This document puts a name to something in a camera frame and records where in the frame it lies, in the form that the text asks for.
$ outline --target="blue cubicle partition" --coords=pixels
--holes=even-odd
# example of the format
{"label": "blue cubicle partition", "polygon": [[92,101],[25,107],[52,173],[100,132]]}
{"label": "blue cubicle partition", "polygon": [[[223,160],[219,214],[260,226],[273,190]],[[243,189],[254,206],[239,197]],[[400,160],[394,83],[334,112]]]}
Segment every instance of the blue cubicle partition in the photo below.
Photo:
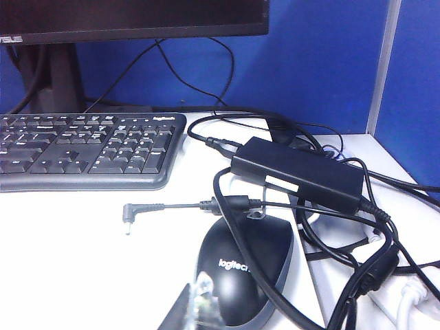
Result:
{"label": "blue cubicle partition", "polygon": [[440,186],[440,1],[402,1],[376,138],[414,178]]}
{"label": "blue cubicle partition", "polygon": [[[221,40],[236,54],[225,100],[321,122],[343,133],[365,132],[382,44],[387,0],[272,0],[268,36]],[[440,185],[440,2],[402,3],[377,126],[378,140],[420,182]],[[151,41],[78,45],[85,90],[99,96]],[[164,49],[188,82],[219,93],[228,53],[207,39],[169,40]],[[0,49],[0,113],[23,95]],[[212,105],[169,72],[155,49],[109,94],[147,105]]]}
{"label": "blue cubicle partition", "polygon": [[[345,133],[363,133],[373,93],[387,0],[272,0],[268,36],[222,38],[237,68],[226,101],[293,118],[323,122]],[[78,45],[88,96],[99,96],[151,41]],[[228,77],[228,53],[206,39],[170,40],[164,49],[192,84],[219,93]],[[23,95],[1,50],[0,110]],[[168,71],[155,49],[109,94],[148,105],[212,105]]]}

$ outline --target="monitor stand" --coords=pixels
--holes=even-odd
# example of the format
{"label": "monitor stand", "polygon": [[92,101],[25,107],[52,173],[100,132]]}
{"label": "monitor stand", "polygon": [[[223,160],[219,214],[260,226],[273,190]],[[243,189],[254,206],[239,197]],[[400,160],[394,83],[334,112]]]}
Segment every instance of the monitor stand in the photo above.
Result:
{"label": "monitor stand", "polygon": [[[17,46],[25,89],[34,80],[38,45]],[[74,43],[47,45],[45,70],[26,113],[82,113],[85,96]]]}

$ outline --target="computer monitor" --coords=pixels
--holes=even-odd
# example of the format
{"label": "computer monitor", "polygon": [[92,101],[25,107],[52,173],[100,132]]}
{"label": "computer monitor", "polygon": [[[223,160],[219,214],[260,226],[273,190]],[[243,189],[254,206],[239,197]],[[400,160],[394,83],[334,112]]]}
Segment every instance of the computer monitor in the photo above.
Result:
{"label": "computer monitor", "polygon": [[269,0],[1,0],[0,44],[14,46],[25,87],[38,46],[45,77],[31,112],[85,108],[74,43],[114,39],[267,34]]}

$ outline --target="logitech mouse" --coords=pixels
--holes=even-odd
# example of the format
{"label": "logitech mouse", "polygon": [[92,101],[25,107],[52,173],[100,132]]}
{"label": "logitech mouse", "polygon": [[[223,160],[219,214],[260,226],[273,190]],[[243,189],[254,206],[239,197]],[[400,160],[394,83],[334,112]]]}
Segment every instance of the logitech mouse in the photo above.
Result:
{"label": "logitech mouse", "polygon": [[[272,284],[281,292],[289,271],[294,235],[288,221],[271,216],[237,219],[253,254]],[[214,283],[226,329],[260,329],[274,312],[252,277],[225,220],[208,231],[200,247],[197,275],[205,272]]]}

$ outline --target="asus logo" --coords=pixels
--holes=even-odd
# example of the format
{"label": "asus logo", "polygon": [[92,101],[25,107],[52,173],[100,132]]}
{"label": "asus logo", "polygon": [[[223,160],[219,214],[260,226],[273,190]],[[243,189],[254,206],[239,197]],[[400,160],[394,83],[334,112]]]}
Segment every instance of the asus logo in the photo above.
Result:
{"label": "asus logo", "polygon": [[0,36],[0,43],[22,43],[22,36]]}

